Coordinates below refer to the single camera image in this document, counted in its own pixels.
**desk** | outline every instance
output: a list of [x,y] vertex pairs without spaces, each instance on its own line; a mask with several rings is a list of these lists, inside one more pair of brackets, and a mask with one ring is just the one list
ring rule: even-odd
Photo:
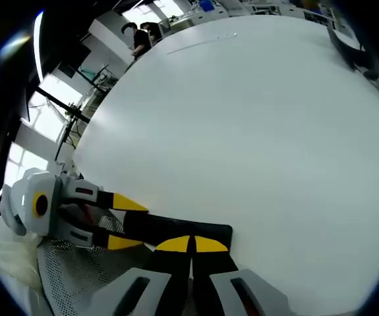
[[153,214],[232,225],[236,264],[296,313],[356,309],[379,279],[379,92],[319,24],[243,16],[165,38],[74,161]]

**person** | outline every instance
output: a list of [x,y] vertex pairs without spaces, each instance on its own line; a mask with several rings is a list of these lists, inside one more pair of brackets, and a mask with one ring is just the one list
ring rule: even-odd
[[132,50],[132,56],[137,60],[143,56],[151,48],[150,38],[148,34],[142,30],[138,30],[138,26],[135,23],[129,22],[122,27],[122,33],[127,36],[133,36],[134,49]]
[[158,26],[157,23],[144,22],[141,24],[141,29],[148,31],[148,35],[150,35],[150,39],[152,43],[156,43],[161,40],[160,27]]

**table surface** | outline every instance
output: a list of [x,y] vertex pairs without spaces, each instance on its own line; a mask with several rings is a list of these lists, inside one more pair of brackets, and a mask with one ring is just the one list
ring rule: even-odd
[[296,313],[356,309],[379,279],[379,92],[319,24],[244,16],[165,38],[74,161],[153,214],[230,224],[238,267]]

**window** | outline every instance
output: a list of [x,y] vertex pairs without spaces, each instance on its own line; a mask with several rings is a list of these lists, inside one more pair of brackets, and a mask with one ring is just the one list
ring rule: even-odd
[[155,0],[154,4],[164,13],[168,18],[174,16],[181,16],[183,11],[177,6],[173,0]]
[[[44,78],[40,88],[67,105],[78,104],[82,98],[80,93],[50,74]],[[64,109],[53,102],[51,104],[55,108],[47,105],[47,99],[44,96],[37,92],[34,93],[28,104],[30,122],[27,120],[23,120],[23,122],[41,135],[57,142],[67,121],[67,116]]]
[[5,169],[5,184],[12,186],[29,168],[47,170],[48,161],[12,143]]
[[140,5],[132,10],[122,13],[122,15],[129,22],[134,22],[138,27],[144,22],[158,23],[161,21],[158,15],[147,5]]

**white table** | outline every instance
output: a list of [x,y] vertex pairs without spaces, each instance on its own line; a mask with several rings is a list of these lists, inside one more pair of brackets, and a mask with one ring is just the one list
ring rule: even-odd
[[244,16],[165,38],[74,160],[153,214],[232,225],[236,264],[297,313],[356,309],[379,279],[379,92],[319,24]]

